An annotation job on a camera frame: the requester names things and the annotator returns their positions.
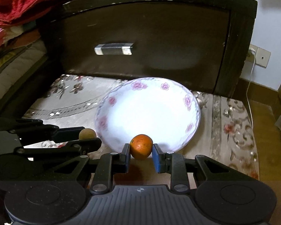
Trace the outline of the orange tangerine front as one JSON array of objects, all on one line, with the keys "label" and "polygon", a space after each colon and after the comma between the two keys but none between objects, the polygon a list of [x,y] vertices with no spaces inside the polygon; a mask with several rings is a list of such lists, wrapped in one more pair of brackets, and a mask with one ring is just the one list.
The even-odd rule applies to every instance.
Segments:
[{"label": "orange tangerine front", "polygon": [[135,136],[130,141],[130,153],[137,160],[148,158],[152,152],[153,140],[144,134]]}]

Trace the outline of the stacked folded bedding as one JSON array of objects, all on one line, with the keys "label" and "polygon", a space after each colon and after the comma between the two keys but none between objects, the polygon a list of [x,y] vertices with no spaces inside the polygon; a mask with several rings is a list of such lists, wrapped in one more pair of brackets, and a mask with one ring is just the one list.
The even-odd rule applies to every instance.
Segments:
[{"label": "stacked folded bedding", "polygon": [[31,28],[11,40],[0,52],[0,108],[28,81],[46,59],[38,29]]}]

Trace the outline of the floral embroidered table cloth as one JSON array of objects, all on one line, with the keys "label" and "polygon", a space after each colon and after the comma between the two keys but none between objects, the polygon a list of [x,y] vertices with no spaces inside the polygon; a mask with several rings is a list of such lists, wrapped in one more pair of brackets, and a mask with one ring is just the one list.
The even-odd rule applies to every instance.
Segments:
[{"label": "floral embroidered table cloth", "polygon": [[62,75],[24,116],[61,128],[93,129],[103,142],[91,153],[93,159],[120,151],[133,137],[145,134],[165,152],[175,151],[186,158],[206,155],[259,177],[257,148],[244,104],[190,91],[170,80],[128,82]]}]

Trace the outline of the beige longan fruit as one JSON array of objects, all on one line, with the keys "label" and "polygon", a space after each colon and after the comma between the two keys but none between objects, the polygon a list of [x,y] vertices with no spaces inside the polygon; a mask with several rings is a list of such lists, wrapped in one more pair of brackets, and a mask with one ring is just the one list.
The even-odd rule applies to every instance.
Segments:
[{"label": "beige longan fruit", "polygon": [[96,138],[96,132],[91,128],[85,128],[79,133],[79,140],[90,140]]}]

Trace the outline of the white floral porcelain bowl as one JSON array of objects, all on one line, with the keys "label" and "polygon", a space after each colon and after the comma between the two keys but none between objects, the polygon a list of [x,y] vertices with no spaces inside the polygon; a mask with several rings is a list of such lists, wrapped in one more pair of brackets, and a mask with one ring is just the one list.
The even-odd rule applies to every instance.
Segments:
[{"label": "white floral porcelain bowl", "polygon": [[200,107],[193,93],[165,78],[138,78],[112,89],[95,114],[98,137],[119,152],[135,136],[149,136],[164,151],[177,152],[194,137]]}]

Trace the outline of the dark wooden nightstand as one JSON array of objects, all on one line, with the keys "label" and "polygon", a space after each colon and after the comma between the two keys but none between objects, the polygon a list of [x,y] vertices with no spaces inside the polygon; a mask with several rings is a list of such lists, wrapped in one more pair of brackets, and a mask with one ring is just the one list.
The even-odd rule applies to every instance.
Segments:
[{"label": "dark wooden nightstand", "polygon": [[[231,97],[256,14],[256,0],[72,0],[38,26],[58,73],[162,77]],[[132,55],[96,55],[109,43],[133,43]]]}]

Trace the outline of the white wall socket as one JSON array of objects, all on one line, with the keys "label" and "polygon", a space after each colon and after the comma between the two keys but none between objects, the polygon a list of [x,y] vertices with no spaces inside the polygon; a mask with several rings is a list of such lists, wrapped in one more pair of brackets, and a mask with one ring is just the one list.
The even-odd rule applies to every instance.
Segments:
[{"label": "white wall socket", "polygon": [[245,61],[251,63],[254,63],[255,61],[256,65],[266,68],[268,66],[270,57],[271,57],[271,52],[250,44],[249,51],[247,53],[247,57]]}]

